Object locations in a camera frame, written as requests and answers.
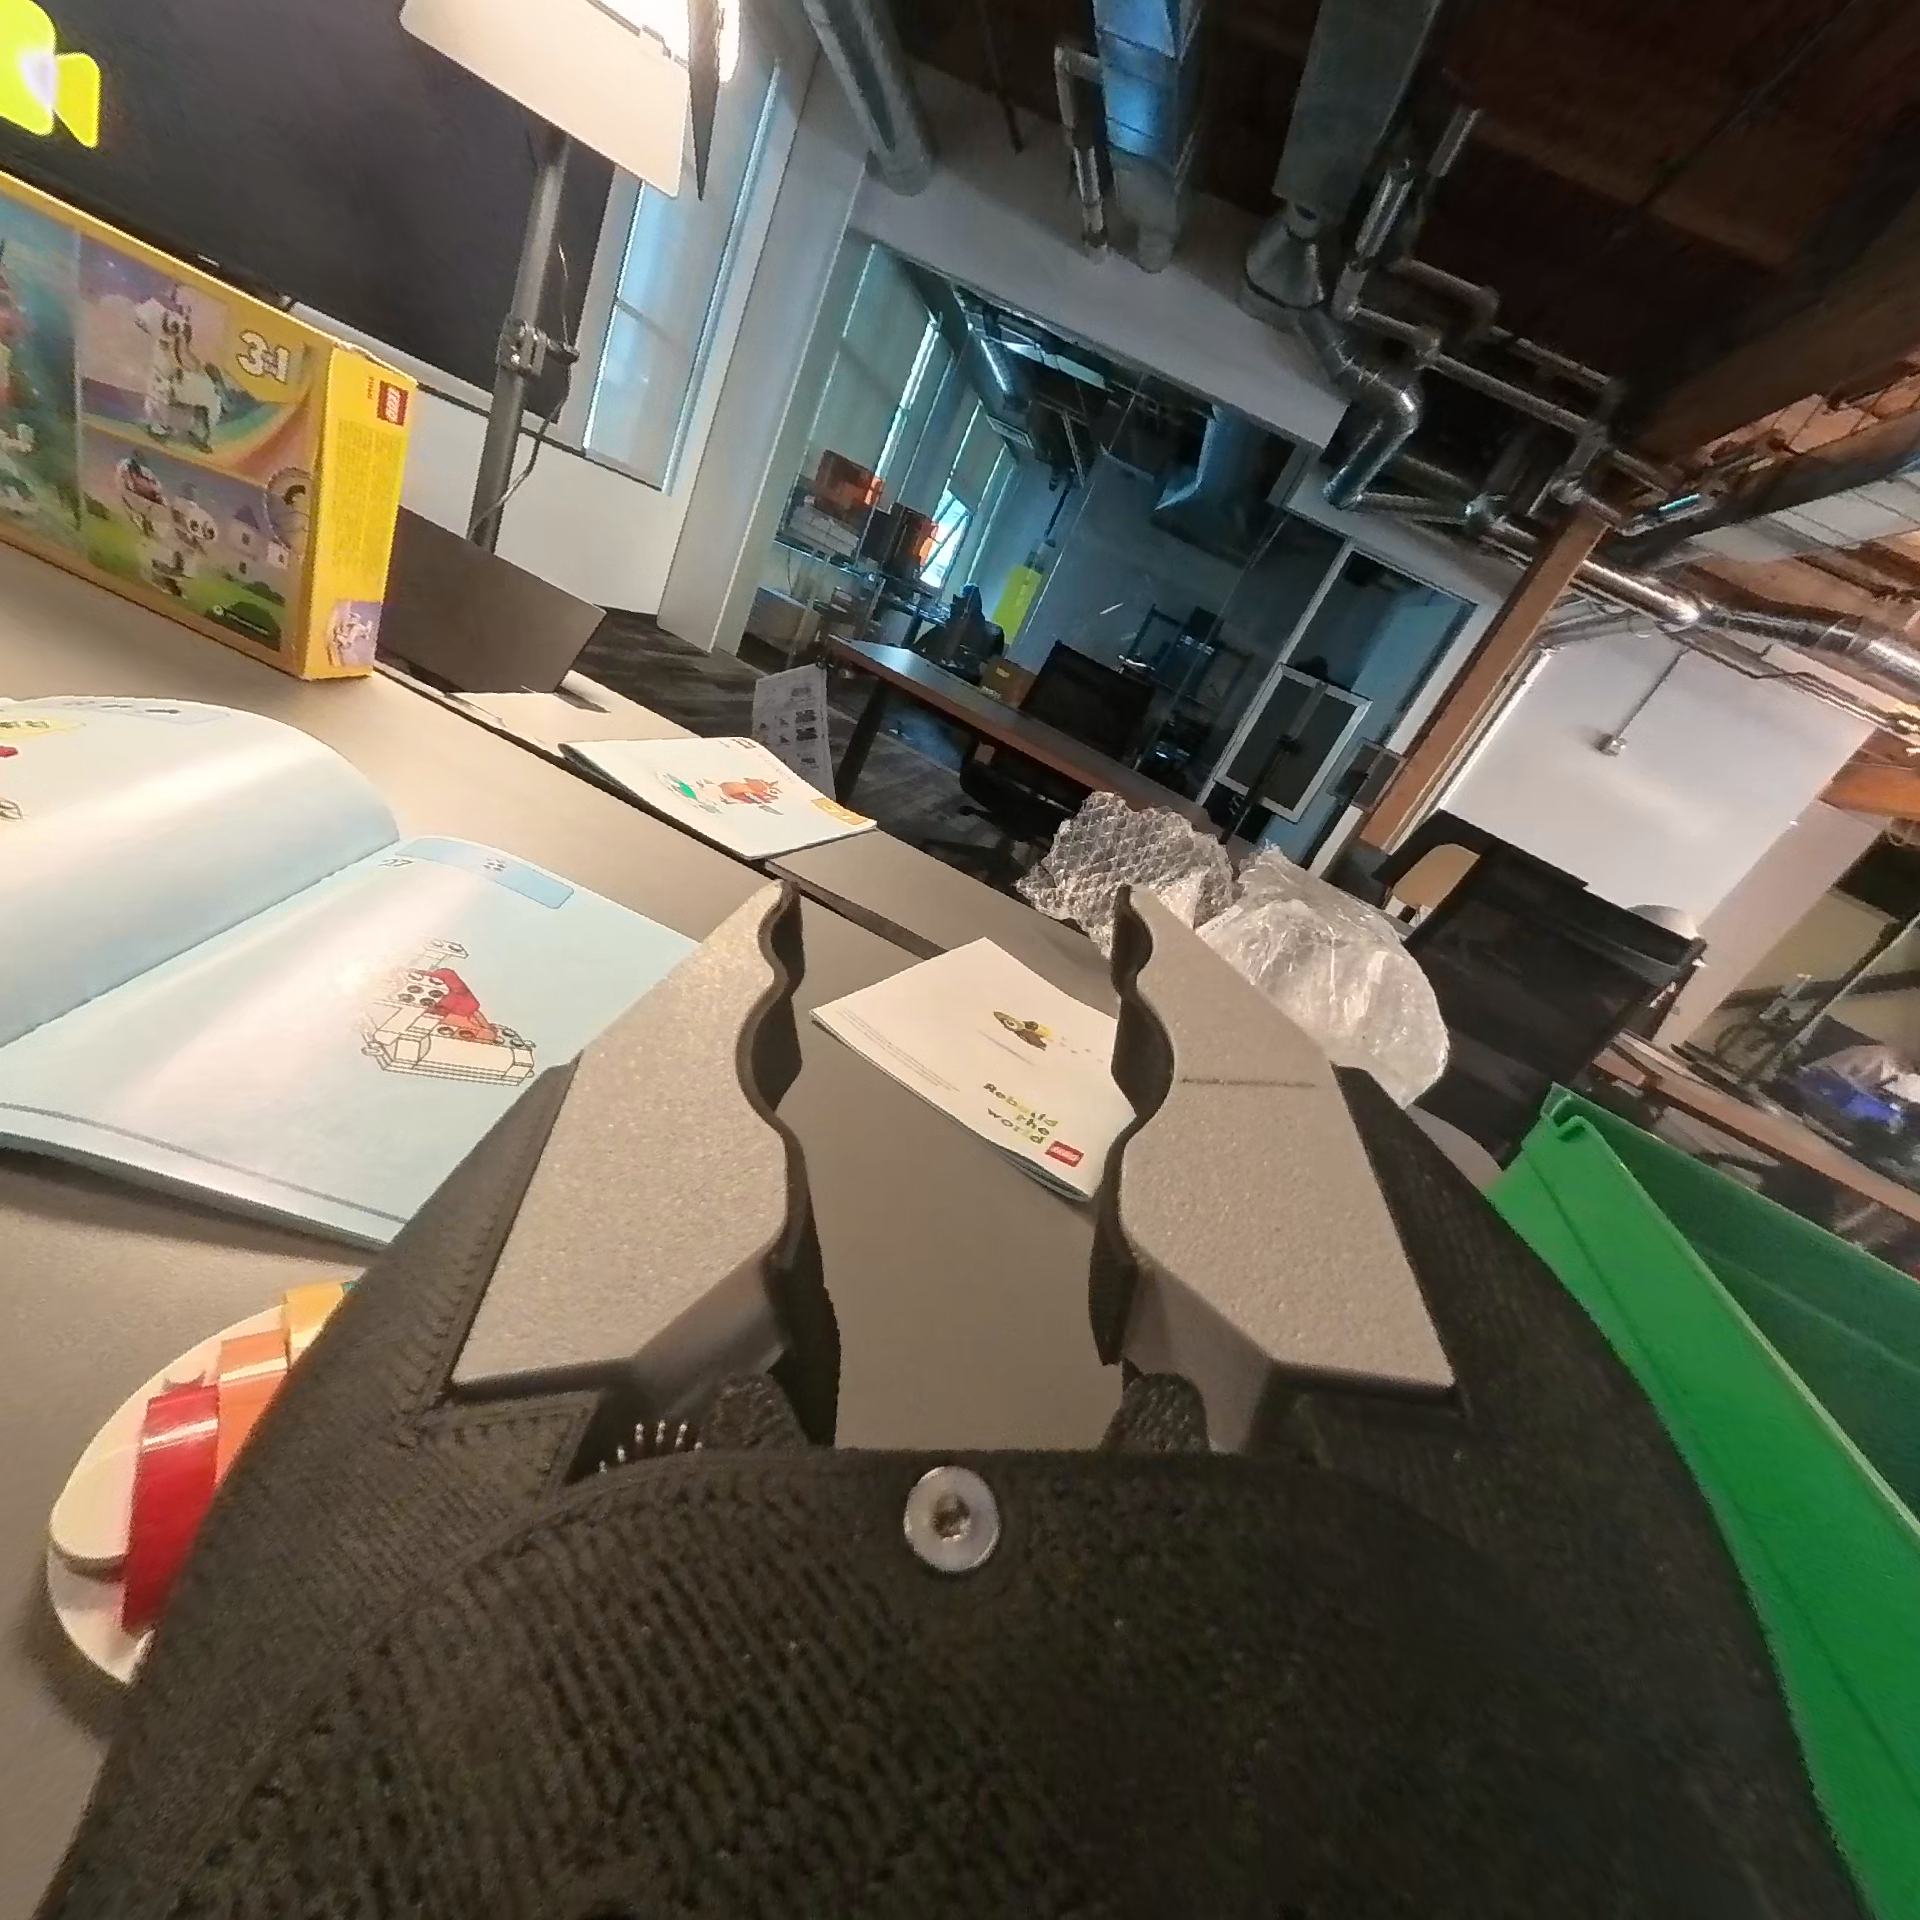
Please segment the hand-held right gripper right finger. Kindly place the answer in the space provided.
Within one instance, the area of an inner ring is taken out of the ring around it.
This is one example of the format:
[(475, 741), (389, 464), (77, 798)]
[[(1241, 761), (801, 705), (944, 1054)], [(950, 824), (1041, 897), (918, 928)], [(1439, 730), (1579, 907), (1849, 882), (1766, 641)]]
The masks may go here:
[(1113, 1080), (1090, 1336), (1188, 1389), (1214, 1453), (1296, 1399), (1444, 1409), (1457, 1373), (1328, 1054), (1153, 892), (1113, 915)]

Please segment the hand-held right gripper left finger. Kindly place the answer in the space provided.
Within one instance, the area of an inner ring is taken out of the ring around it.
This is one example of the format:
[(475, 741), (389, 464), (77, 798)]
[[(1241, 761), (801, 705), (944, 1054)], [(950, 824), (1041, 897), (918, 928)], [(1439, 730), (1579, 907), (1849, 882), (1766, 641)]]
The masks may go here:
[(580, 1051), (455, 1359), (464, 1402), (591, 1391), (614, 1426), (696, 1426), (764, 1373), (835, 1436), (841, 1344), (779, 1118), (801, 984), (801, 896), (767, 882)]

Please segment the green plastic bin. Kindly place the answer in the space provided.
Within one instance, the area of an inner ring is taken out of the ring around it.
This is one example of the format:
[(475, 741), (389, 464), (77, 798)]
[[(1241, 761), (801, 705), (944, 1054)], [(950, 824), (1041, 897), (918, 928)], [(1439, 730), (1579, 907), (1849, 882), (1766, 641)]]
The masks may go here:
[(1915, 1281), (1551, 1087), (1488, 1193), (1654, 1403), (1873, 1918), (1915, 1918)]

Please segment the round rainbow lego build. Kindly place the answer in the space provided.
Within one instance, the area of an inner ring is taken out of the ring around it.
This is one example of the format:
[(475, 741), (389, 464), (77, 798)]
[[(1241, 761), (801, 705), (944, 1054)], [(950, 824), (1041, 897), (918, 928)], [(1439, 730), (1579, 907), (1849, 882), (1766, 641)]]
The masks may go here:
[(49, 1516), (41, 1586), (106, 1681), (139, 1669), (222, 1480), (346, 1297), (349, 1281), (286, 1288), (167, 1361), (83, 1443)]

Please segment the yellow lego box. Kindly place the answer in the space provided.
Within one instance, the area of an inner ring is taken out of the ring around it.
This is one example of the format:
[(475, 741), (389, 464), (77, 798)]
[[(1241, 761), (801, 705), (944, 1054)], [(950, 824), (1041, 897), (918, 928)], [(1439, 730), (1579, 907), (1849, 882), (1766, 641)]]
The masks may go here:
[(3, 176), (3, 545), (366, 679), (417, 382)]

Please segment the clear plastic bag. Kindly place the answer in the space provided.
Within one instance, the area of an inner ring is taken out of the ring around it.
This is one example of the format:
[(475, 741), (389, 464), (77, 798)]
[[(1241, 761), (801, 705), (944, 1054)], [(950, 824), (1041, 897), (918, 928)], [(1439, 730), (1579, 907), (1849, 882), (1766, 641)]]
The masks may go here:
[(1258, 852), (1199, 936), (1333, 1066), (1365, 1068), (1398, 1107), (1444, 1078), (1448, 1037), (1434, 984), (1374, 905)]

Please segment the white folded leaflet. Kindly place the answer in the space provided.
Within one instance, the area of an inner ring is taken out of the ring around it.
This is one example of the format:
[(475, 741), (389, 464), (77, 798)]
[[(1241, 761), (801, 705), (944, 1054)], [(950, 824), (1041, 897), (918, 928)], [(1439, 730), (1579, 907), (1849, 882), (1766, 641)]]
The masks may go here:
[(1070, 1203), (1092, 1203), (1136, 1120), (1113, 1078), (1115, 1018), (992, 941), (928, 958), (811, 1018)]

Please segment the wooden chair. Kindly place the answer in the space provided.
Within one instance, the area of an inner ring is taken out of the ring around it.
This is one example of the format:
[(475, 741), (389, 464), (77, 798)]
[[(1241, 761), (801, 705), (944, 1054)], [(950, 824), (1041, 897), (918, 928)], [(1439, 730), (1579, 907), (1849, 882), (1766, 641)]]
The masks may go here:
[(1464, 844), (1438, 844), (1383, 884), (1383, 907), (1398, 923), (1418, 923), (1475, 869), (1478, 852)]

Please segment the black cabinet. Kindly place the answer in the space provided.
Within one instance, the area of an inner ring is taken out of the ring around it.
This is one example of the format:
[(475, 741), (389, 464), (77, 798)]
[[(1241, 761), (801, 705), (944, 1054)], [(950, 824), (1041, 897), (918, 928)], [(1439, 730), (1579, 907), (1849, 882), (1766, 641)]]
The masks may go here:
[(1705, 941), (1685, 913), (1616, 905), (1454, 812), (1414, 834), (1408, 864), (1439, 849), (1472, 864), (1405, 941), (1448, 1043), (1418, 1105), (1502, 1152), (1692, 973)]

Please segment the bubble wrap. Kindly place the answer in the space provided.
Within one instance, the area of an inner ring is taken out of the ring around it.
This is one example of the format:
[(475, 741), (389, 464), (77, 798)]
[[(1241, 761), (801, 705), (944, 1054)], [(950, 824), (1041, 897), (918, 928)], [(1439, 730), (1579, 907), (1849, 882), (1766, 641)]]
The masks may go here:
[(1099, 791), (1015, 882), (1028, 907), (1078, 928), (1103, 958), (1113, 955), (1119, 887), (1157, 896), (1180, 923), (1199, 930), (1235, 905), (1238, 872), (1229, 849), (1183, 812)]

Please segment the closed booklet orange animal cover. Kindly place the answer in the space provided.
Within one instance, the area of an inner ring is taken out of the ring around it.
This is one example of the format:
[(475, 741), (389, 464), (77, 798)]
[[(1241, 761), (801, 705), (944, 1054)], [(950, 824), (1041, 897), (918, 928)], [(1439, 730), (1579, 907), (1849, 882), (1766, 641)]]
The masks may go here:
[(753, 739), (597, 739), (561, 744), (561, 759), (743, 864), (874, 829), (874, 821), (806, 785)]

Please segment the portrait screen on stand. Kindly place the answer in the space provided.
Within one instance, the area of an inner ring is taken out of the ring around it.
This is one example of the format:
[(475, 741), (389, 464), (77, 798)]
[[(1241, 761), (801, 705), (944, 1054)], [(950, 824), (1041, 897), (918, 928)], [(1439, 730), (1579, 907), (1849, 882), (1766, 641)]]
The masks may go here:
[(1296, 824), (1333, 781), (1369, 712), (1369, 697), (1333, 682), (1315, 662), (1287, 662), (1235, 735), (1214, 787), (1238, 806)]

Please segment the printed white paper sheet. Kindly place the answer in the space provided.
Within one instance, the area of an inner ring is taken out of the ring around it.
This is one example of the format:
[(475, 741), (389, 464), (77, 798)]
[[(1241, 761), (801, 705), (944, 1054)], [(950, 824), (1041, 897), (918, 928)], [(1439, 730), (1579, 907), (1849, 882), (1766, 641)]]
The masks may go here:
[(753, 682), (752, 732), (790, 774), (832, 794), (828, 679), (819, 662), (764, 674)]

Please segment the open light blue instruction booklet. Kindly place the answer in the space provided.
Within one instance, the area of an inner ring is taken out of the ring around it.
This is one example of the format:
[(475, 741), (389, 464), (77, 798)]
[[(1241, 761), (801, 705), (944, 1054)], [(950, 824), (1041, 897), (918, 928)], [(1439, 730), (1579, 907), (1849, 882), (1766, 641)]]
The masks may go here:
[(691, 951), (274, 719), (3, 704), (3, 1149), (376, 1251)]

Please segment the black office chair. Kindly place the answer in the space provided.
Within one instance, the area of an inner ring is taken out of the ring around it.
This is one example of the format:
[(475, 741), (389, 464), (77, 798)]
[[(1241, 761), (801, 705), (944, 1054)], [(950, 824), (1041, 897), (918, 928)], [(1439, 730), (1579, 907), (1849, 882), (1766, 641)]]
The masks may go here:
[[(1150, 679), (1059, 644), (1024, 690), (1018, 712), (1119, 769), (1133, 769), (1150, 705)], [(992, 741), (967, 748), (956, 781), (973, 809), (1018, 844), (1047, 839), (1090, 798), (1088, 785), (1047, 761)]]

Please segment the long brown desk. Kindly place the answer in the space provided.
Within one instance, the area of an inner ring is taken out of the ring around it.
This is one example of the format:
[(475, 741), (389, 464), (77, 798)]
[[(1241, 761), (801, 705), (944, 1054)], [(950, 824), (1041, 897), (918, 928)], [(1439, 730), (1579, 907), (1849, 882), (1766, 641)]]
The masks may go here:
[[(980, 744), (992, 744), (1005, 755), (1018, 755), (1022, 761), (1046, 769), (1050, 778), (1075, 785), (1083, 794), (1113, 794), (1133, 809), (1168, 809), (1183, 816), (1190, 829), (1207, 834), (1211, 839), (1223, 839), (1229, 834), (1211, 824), (1211, 816), (1180, 794), (1146, 781), (1139, 770), (1123, 769), (1119, 761), (1092, 751), (1090, 744), (1078, 741), (1041, 719), (1024, 714), (1005, 704), (996, 704), (983, 690), (962, 682), (961, 675), (934, 668), (931, 660), (886, 644), (864, 641), (840, 641), (828, 637), (819, 644), (819, 660), (832, 670), (852, 670), (868, 679), (868, 699), (852, 722), (852, 735), (832, 774), (832, 798), (841, 806), (852, 806), (856, 787), (862, 781), (868, 751), (882, 732), (882, 719), (890, 704), (910, 704), (914, 709), (928, 709), (944, 722), (967, 732), (967, 739)], [(961, 872), (992, 884), (1013, 887), (1013, 882), (1034, 864), (1034, 846), (1050, 839), (1062, 821), (1067, 821), (1067, 806), (1055, 806), (1047, 798), (1034, 794), (1034, 806), (1046, 806), (1050, 816), (1046, 829), (1022, 834), (1015, 824), (1001, 821), (988, 804), (973, 798), (973, 809), (996, 824), (992, 846), (967, 846), (954, 839), (928, 839), (922, 844), (923, 852), (956, 864)]]

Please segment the black cardboard box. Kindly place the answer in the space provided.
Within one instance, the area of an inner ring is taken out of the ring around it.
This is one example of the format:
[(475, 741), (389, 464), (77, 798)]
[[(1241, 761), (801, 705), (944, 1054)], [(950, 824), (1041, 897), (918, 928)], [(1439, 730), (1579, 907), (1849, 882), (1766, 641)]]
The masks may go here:
[(604, 612), (397, 511), (378, 662), (444, 693), (557, 693)]

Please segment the grey light stand pole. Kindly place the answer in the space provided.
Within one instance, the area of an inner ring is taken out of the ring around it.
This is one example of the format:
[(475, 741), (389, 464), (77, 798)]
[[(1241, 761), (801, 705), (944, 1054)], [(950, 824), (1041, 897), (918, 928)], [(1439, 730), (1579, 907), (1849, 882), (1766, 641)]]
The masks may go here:
[(549, 362), (571, 366), (575, 350), (543, 325), (549, 287), (566, 265), (561, 199), (571, 142), (554, 124), (530, 124), (533, 195), (523, 221), (516, 286), (500, 325), (493, 400), (485, 409), (483, 449), (467, 505), (467, 541), (497, 551), (500, 522), (516, 492), (516, 449), (523, 435), (525, 400)]

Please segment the large black panel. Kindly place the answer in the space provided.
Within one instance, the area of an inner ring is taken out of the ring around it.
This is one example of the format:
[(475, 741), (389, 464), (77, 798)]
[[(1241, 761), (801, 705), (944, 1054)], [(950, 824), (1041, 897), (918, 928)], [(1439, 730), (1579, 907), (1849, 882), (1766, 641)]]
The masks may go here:
[(485, 390), (533, 111), (400, 4), (41, 4), (104, 74), (101, 143), (3, 122), (3, 173), (156, 252)]

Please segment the white studio light panel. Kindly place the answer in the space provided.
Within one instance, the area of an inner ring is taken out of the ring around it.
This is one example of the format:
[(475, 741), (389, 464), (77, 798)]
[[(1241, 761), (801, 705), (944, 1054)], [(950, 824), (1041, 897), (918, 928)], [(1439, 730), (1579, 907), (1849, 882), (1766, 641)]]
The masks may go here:
[(400, 4), (397, 19), (632, 181), (706, 195), (742, 4)]

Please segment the silver ventilation duct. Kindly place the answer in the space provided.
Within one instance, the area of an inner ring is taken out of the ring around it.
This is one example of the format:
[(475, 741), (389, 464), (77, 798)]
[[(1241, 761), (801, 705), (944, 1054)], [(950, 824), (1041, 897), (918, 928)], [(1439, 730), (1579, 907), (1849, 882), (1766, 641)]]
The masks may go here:
[(1374, 481), (1414, 444), (1423, 425), (1428, 375), (1568, 435), (1578, 470), (1609, 444), (1609, 419), (1601, 403), (1578, 412), (1540, 385), (1454, 350), (1444, 330), (1365, 303), (1358, 295), (1374, 258), (1356, 254), (1344, 279), (1333, 280), (1328, 245), (1333, 230), (1318, 209), (1279, 199), (1276, 215), (1248, 252), (1241, 280), (1241, 308), (1298, 340), (1358, 419), (1358, 437), (1325, 481), (1328, 505), (1365, 505)]
[(1654, 575), (1582, 559), (1570, 587), (1609, 612), (1651, 620), (1669, 637), (1748, 637), (1825, 660), (1855, 682), (1915, 705), (1915, 641), (1885, 618), (1802, 606), (1735, 606)]

